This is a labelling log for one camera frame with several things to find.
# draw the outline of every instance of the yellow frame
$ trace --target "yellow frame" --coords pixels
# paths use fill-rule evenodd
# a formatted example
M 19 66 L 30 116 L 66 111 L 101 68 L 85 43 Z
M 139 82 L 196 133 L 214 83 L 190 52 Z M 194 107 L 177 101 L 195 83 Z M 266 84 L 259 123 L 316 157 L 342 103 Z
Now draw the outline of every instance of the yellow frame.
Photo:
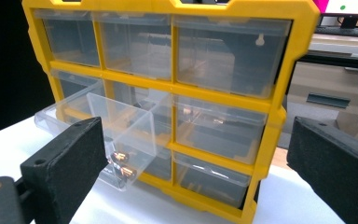
M 296 60 L 308 51 L 310 39 L 319 16 L 319 11 L 311 0 L 231 0 L 225 6 L 182 4 L 180 0 L 82 0 L 75 3 L 63 2 L 62 0 L 23 0 L 22 5 L 29 23 L 29 35 L 34 46 L 36 58 L 46 74 L 48 74 L 48 80 L 57 102 L 63 99 L 63 94 L 60 81 L 50 74 L 51 69 L 99 77 L 103 79 L 105 87 L 112 81 L 119 81 L 133 86 L 152 88 L 221 105 L 236 106 L 268 114 L 255 163 L 250 165 L 175 143 L 174 121 L 176 115 L 175 110 L 172 110 L 172 141 L 167 145 L 172 152 L 180 152 L 195 158 L 202 158 L 204 161 L 218 164 L 219 166 L 252 177 L 242 210 L 176 186 L 174 183 L 174 162 L 172 162 L 171 181 L 161 180 L 148 174 L 140 176 L 140 179 L 144 182 L 161 189 L 177 201 L 186 203 L 196 209 L 214 213 L 230 221 L 252 223 L 256 209 L 256 202 L 254 201 L 256 188 L 259 181 L 268 175 L 272 156 L 286 118 L 286 112 L 282 108 L 282 99 L 289 84 Z M 288 36 L 279 76 L 272 89 L 272 94 L 268 99 L 256 99 L 254 97 L 210 91 L 177 83 L 175 81 L 177 69 L 175 63 L 172 63 L 171 81 L 154 80 L 109 71 L 104 64 L 100 25 L 96 21 L 93 22 L 93 26 L 97 50 L 99 52 L 100 67 L 88 67 L 80 64 L 55 61 L 49 48 L 43 22 L 37 19 L 33 13 L 35 9 L 39 8 L 290 20 L 292 21 L 292 27 Z M 177 28 L 172 26 L 172 62 L 176 62 L 176 59 Z M 106 94 L 113 95 L 113 92 L 106 88 Z

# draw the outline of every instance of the white table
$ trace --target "white table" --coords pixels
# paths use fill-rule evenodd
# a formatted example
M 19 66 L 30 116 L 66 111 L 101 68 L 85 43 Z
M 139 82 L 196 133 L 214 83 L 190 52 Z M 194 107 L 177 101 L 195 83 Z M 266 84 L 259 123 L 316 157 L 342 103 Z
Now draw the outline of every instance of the white table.
M 52 139 L 26 119 L 0 131 L 0 176 L 21 176 L 20 164 Z M 72 223 L 227 223 L 136 182 L 119 192 L 97 180 Z M 254 223 L 343 223 L 294 171 L 271 166 L 262 181 Z

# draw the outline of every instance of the storage organizer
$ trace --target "storage organizer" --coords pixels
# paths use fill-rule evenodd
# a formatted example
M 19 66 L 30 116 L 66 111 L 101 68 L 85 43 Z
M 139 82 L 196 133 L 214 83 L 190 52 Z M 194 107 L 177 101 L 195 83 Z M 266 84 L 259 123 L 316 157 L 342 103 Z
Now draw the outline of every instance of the storage organizer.
M 35 122 L 58 133 L 101 116 L 102 180 L 123 189 L 139 176 L 181 203 L 251 223 L 318 10 L 308 0 L 185 2 L 23 0 L 57 101 Z

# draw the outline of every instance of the monitor screen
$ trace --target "monitor screen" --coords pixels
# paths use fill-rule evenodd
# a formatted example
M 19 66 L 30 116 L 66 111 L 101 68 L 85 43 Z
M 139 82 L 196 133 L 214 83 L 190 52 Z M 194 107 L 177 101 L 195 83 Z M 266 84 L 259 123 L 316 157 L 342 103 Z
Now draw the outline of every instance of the monitor screen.
M 313 0 L 325 16 L 358 17 L 358 0 Z

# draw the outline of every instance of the black wall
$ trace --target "black wall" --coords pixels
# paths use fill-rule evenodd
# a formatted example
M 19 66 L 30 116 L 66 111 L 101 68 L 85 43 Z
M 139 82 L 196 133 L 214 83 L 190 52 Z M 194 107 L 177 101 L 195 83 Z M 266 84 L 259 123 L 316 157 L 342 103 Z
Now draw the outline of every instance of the black wall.
M 0 130 L 52 105 L 20 0 L 0 1 Z

